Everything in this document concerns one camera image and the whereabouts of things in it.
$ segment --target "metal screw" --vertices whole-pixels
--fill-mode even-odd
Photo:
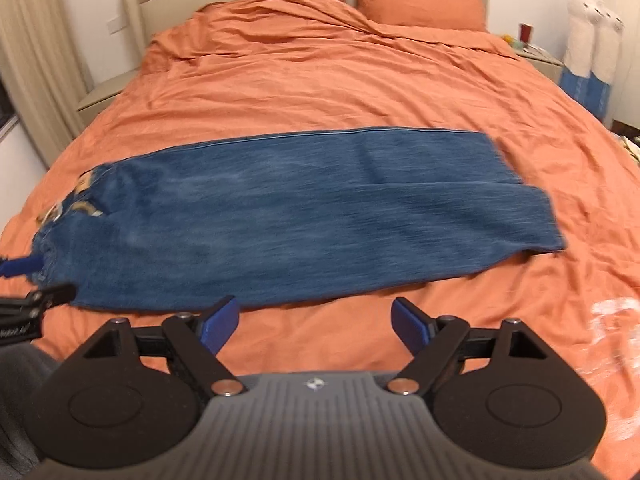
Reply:
[[[309,379],[305,383],[305,386],[310,390],[317,392],[318,390],[321,390],[322,388],[324,388],[326,386],[326,383],[322,379],[318,377],[314,377],[313,379]]]
[[[222,397],[233,397],[242,393],[244,386],[235,379],[222,379],[211,385],[211,391]]]
[[[420,389],[420,384],[413,379],[397,378],[386,384],[387,389],[396,395],[411,395]]]

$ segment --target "brown leather label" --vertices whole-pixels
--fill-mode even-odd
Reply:
[[[92,204],[81,200],[80,202],[74,202],[71,205],[72,211],[83,211],[90,216],[101,216],[102,211],[96,209]]]
[[[80,175],[78,183],[74,188],[76,194],[82,193],[83,191],[86,191],[91,187],[92,173],[92,171],[87,171],[86,173]]]

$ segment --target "orange duvet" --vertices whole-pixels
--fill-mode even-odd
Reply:
[[[398,295],[474,326],[521,317],[606,402],[594,462],[628,480],[640,469],[640,173],[596,119],[489,34],[379,25],[337,0],[208,6],[155,38],[140,74],[10,221],[0,253],[28,253],[38,215],[103,162],[209,139],[387,125],[487,133],[548,192],[568,249],[477,276],[245,312],[220,359],[239,375],[401,368],[410,356],[389,314]],[[2,295],[29,289],[0,282]],[[63,359],[109,318],[54,308],[36,344]]]

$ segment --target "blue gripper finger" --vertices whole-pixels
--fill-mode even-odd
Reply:
[[[233,296],[225,296],[198,318],[196,336],[216,355],[229,340],[240,322],[240,304]]]
[[[414,356],[436,334],[436,320],[427,316],[407,298],[395,298],[391,304],[391,326]]]
[[[12,278],[23,274],[33,274],[42,270],[42,267],[44,267],[44,259],[39,254],[14,260],[0,259],[0,276]]]

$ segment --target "white plush toy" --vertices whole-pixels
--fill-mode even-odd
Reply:
[[[602,13],[602,19],[596,28],[593,67],[584,105],[588,111],[602,120],[607,113],[625,25],[620,17],[607,9],[603,3],[598,2],[598,9]]]
[[[584,104],[593,65],[596,25],[602,14],[593,0],[569,0],[569,39],[560,86]]]

